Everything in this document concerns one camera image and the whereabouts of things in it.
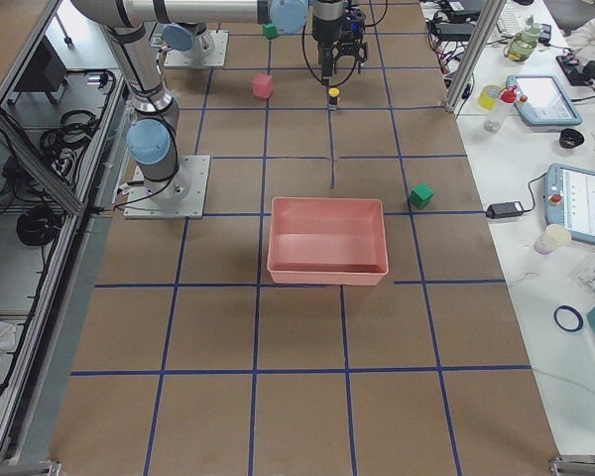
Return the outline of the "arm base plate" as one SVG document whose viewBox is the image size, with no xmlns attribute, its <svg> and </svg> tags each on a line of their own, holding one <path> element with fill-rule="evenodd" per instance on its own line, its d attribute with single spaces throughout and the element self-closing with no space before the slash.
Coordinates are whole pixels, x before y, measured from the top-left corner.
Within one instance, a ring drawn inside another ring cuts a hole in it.
<svg viewBox="0 0 595 476">
<path fill-rule="evenodd" d="M 178 157 L 178 174 L 168 187 L 159 188 L 152 182 L 130 188 L 129 205 L 122 205 L 128 219 L 201 218 L 210 171 L 209 156 Z"/>
<path fill-rule="evenodd" d="M 162 39 L 169 50 L 165 67 L 210 68 L 224 66 L 229 32 L 226 30 L 205 30 L 200 34 L 178 25 L 167 25 Z"/>
</svg>

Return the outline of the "green cube near arm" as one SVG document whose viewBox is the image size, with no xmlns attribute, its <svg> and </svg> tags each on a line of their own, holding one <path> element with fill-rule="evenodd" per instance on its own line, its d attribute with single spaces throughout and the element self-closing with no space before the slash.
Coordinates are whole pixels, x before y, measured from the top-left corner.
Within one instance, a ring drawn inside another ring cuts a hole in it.
<svg viewBox="0 0 595 476">
<path fill-rule="evenodd" d="M 267 40 L 273 40 L 279 35 L 279 31 L 274 23 L 263 24 L 262 33 Z"/>
</svg>

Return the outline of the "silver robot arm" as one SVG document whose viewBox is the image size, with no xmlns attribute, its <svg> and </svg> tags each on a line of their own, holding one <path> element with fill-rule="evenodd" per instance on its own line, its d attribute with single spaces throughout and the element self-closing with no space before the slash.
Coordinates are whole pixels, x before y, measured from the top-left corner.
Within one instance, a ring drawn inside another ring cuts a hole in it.
<svg viewBox="0 0 595 476">
<path fill-rule="evenodd" d="M 359 72 L 368 56 L 365 15 L 350 1 L 124 1 L 119 17 L 126 23 L 272 23 L 290 35 L 311 23 L 320 66 L 312 75 L 328 87 L 340 59 L 352 58 L 351 70 Z"/>
<path fill-rule="evenodd" d="M 98 24 L 130 89 L 136 115 L 128 130 L 128 152 L 143 176 L 146 196 L 158 201 L 203 193 L 207 179 L 194 179 L 190 162 L 178 151 L 179 105 L 166 85 L 146 33 L 147 22 L 191 27 L 196 38 L 208 22 L 258 20 L 258 4 L 227 1 L 75 1 L 84 17 Z"/>
</svg>

